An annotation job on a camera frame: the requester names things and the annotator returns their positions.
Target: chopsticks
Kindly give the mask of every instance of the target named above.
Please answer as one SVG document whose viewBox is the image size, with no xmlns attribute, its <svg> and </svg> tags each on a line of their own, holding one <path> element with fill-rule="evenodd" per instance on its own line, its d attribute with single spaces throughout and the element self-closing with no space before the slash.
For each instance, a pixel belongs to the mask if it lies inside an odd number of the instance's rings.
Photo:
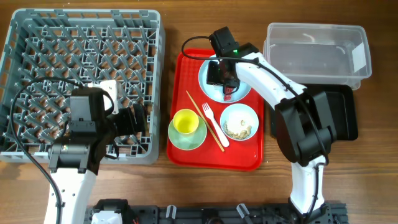
<svg viewBox="0 0 398 224">
<path fill-rule="evenodd" d="M 203 116 L 203 114 L 201 113 L 201 111 L 199 110 L 197 104 L 195 103 L 195 101 L 192 99 L 192 96 L 189 94 L 188 90 L 187 90 L 187 94 L 189 96 L 189 98 L 191 99 L 193 105 L 195 106 L 195 108 L 197 109 L 197 111 L 199 112 L 201 118 L 203 119 L 203 121 L 205 122 L 207 128 L 209 129 L 211 135 L 214 137 L 214 140 L 216 140 L 218 146 L 220 147 L 221 151 L 224 152 L 224 148 L 221 145 L 220 141 L 218 140 L 217 136 L 214 134 L 213 130 L 211 129 L 210 125 L 207 123 L 206 118 Z"/>
</svg>

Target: white container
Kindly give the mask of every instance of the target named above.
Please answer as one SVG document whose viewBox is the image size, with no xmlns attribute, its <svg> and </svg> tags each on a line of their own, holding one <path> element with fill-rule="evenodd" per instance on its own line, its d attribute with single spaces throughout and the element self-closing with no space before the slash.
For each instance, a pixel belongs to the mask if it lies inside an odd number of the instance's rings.
<svg viewBox="0 0 398 224">
<path fill-rule="evenodd" d="M 368 39 L 360 26 L 271 23 L 263 54 L 298 83 L 345 84 L 356 90 L 372 75 Z"/>
</svg>

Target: gray metal grid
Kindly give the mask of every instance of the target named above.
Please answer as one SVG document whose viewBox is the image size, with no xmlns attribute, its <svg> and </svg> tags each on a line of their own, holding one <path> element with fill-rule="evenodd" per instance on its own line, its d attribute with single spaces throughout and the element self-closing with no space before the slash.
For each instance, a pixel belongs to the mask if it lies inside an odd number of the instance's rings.
<svg viewBox="0 0 398 224">
<path fill-rule="evenodd" d="M 148 130 L 115 141 L 118 160 L 107 164 L 151 164 L 159 155 L 160 76 L 165 32 L 153 10 L 20 9 L 12 17 L 0 61 L 0 160 L 29 162 L 11 134 L 9 107 L 16 91 L 35 77 L 63 77 L 82 84 L 115 79 L 123 91 L 119 107 L 141 103 Z M 73 85 L 36 83 L 20 95 L 17 134 L 39 162 L 70 115 Z M 108 146 L 108 153 L 114 149 Z"/>
</svg>

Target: yellow cup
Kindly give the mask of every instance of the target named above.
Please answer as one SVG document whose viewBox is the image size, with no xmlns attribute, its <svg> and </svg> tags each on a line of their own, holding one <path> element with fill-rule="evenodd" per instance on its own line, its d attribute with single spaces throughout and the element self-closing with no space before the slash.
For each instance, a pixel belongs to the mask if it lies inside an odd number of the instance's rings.
<svg viewBox="0 0 398 224">
<path fill-rule="evenodd" d="M 173 125 L 179 133 L 188 136 L 197 130 L 199 117 L 190 109 L 182 109 L 177 111 L 174 115 Z"/>
</svg>

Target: table surface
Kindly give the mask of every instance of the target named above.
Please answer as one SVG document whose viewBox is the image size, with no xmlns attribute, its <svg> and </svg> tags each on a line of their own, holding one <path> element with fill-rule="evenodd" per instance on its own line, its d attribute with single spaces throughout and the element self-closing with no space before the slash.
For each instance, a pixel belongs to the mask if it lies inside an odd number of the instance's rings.
<svg viewBox="0 0 398 224">
<path fill-rule="evenodd" d="M 101 198 L 126 198 L 132 205 L 201 206 L 244 202 L 285 203 L 292 190 L 290 163 L 269 126 L 264 163 L 253 172 L 195 169 L 172 164 L 166 156 L 167 123 L 175 61 L 184 40 L 229 26 L 238 42 L 259 49 L 271 22 L 350 24 L 364 27 L 373 74 L 354 92 L 359 138 L 336 142 L 325 169 L 326 200 L 347 203 L 350 223 L 398 223 L 398 3 L 396 1 L 154 1 L 154 0 L 3 0 L 0 43 L 12 13 L 23 7 L 156 9 L 166 31 L 162 75 L 162 135 L 153 166 L 100 168 L 90 205 Z M 210 48 L 198 40 L 188 47 Z M 43 223 L 49 183 L 32 164 L 0 162 L 0 223 Z"/>
</svg>

